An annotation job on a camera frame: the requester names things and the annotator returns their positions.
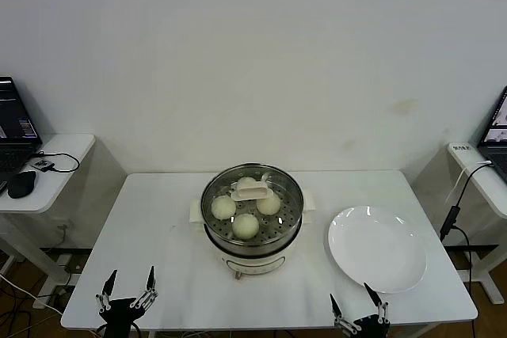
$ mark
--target white plate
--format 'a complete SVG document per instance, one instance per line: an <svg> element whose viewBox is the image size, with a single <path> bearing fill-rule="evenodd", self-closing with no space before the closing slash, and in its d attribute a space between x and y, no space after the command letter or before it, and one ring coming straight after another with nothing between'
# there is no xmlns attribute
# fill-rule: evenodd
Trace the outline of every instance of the white plate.
<svg viewBox="0 0 507 338"><path fill-rule="evenodd" d="M338 266L357 283L398 293L414 288L426 271L426 251L407 223L386 209L343 210L330 224L329 243Z"/></svg>

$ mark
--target power adapter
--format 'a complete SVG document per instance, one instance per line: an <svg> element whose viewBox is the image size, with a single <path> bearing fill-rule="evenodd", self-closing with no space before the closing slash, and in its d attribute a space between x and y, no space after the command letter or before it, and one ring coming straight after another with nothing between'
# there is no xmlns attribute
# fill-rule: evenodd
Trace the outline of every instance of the power adapter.
<svg viewBox="0 0 507 338"><path fill-rule="evenodd" d="M40 159L39 161L30 164L30 166L40 170L41 172L47 172L48 170L51 170L55 166L55 163L43 158Z"/></svg>

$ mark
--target white table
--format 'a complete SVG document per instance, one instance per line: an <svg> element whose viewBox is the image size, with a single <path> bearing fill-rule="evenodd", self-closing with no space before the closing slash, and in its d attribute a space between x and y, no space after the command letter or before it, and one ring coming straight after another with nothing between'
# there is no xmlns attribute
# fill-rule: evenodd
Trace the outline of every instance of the white table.
<svg viewBox="0 0 507 338"><path fill-rule="evenodd" d="M469 142L452 142L448 145L448 151L461 168L472 165L465 171L468 176L479 165L475 162L484 161L484 157ZM471 183L482 194L493 211L503 219L507 219L507 184L498 176L493 168L479 170L471 179ZM507 233L501 237L500 244L487 256L480 259L477 253L472 253L472 281L482 284L484 291L493 304L503 304L504 298L490 276L490 271L507 259ZM463 281L468 281L468 270L458 271Z"/></svg>
<svg viewBox="0 0 507 338"><path fill-rule="evenodd" d="M61 320L94 329L103 320L94 295L118 269L112 298L135 297L151 265L159 296L137 321L142 330L312 329L333 326L332 293L347 318L375 312L363 287L334 263L327 246L332 218L353 205L391 207L416 227L428 253L420 284L384 294L395 325L467 321L477 310L405 177L399 171L292 173L312 191L317 211L303 225L293 256L279 270L234 274L205 234L189 224L189 207L213 173L128 176ZM418 336L427 326L409 327Z"/></svg>
<svg viewBox="0 0 507 338"><path fill-rule="evenodd" d="M42 139L44 144L40 149L45 153L64 152L71 154L79 161L82 161L95 142L94 136L90 134L47 135L43 136ZM75 161L67 157L51 157L49 160L55 163L57 169L75 167ZM54 262L30 240L30 237L26 237L10 221L9 215L35 215L46 211L55 202L73 173L42 173L29 166L29 163L22 171L35 170L37 172L33 192L20 199L10 198L7 192L3 192L0 195L0 238L48 275L48 280L41 288L39 294L50 294L55 285L67 282L69 275L64 271L62 265L68 262L70 256L62 255L58 262ZM5 273L12 263L13 258L10 257L2 268L2 273ZM73 275L70 283L76 283L77 278L77 275ZM36 302L34 307L40 308L42 305Z"/></svg>

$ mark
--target laptop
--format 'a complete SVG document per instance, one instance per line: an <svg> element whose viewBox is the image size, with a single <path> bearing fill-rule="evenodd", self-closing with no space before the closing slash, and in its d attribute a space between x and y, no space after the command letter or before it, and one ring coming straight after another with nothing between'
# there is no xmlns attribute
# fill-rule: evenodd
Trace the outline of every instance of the laptop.
<svg viewBox="0 0 507 338"><path fill-rule="evenodd" d="M0 77L0 191L42 141L11 77Z"/></svg>
<svg viewBox="0 0 507 338"><path fill-rule="evenodd" d="M507 87L501 94L490 122L478 144L478 151L494 164L494 169L507 182Z"/></svg>

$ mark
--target wall stain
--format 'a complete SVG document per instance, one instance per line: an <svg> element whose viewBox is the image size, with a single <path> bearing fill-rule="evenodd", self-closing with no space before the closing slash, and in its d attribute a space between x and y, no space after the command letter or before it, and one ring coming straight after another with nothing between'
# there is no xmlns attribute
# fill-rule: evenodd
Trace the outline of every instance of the wall stain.
<svg viewBox="0 0 507 338"><path fill-rule="evenodd" d="M355 139L349 139L341 144L343 150L353 150L359 142Z"/></svg>
<svg viewBox="0 0 507 338"><path fill-rule="evenodd" d="M416 108L417 103L419 103L417 99L405 99L394 103L391 111L396 115L407 116Z"/></svg>

